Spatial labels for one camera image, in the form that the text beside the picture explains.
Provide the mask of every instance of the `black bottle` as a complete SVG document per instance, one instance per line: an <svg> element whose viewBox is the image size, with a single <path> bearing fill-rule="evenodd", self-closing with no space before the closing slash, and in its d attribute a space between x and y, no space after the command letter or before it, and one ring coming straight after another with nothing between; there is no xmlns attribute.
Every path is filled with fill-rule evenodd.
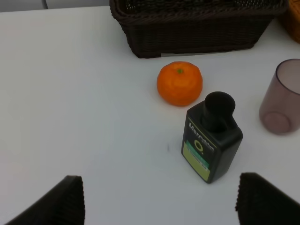
<svg viewBox="0 0 300 225"><path fill-rule="evenodd" d="M181 153L206 183L228 171L243 139L234 109L230 95L213 92L187 111Z"/></svg>

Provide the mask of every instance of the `orange basket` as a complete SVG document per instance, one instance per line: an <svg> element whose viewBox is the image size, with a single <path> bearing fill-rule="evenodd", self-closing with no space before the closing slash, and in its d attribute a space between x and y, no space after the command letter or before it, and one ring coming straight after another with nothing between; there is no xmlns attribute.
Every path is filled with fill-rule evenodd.
<svg viewBox="0 0 300 225"><path fill-rule="evenodd" d="M289 9L280 21L290 36L300 44L300 0L289 0Z"/></svg>

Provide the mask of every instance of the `bottle label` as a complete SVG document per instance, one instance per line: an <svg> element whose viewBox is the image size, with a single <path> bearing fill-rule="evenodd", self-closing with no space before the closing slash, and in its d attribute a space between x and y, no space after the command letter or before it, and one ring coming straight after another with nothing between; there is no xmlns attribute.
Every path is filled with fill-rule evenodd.
<svg viewBox="0 0 300 225"><path fill-rule="evenodd" d="M193 169L207 181L216 145L187 117L182 154Z"/></svg>

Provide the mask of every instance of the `brown wicker basket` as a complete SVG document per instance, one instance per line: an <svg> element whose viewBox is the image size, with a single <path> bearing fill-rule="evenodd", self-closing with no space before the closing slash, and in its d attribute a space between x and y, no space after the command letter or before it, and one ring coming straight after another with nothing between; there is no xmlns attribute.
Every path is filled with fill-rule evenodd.
<svg viewBox="0 0 300 225"><path fill-rule="evenodd" d="M254 46L288 0L110 0L132 52L212 53Z"/></svg>
<svg viewBox="0 0 300 225"><path fill-rule="evenodd" d="M300 44L300 0L289 0L290 7L280 21L290 36Z"/></svg>

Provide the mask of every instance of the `pink plastic cup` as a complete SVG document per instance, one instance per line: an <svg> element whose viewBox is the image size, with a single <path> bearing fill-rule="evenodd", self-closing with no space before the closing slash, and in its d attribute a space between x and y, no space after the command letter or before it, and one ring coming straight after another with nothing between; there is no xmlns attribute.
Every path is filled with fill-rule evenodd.
<svg viewBox="0 0 300 225"><path fill-rule="evenodd" d="M286 60L277 66L259 110L267 130L286 134L300 127L300 60Z"/></svg>

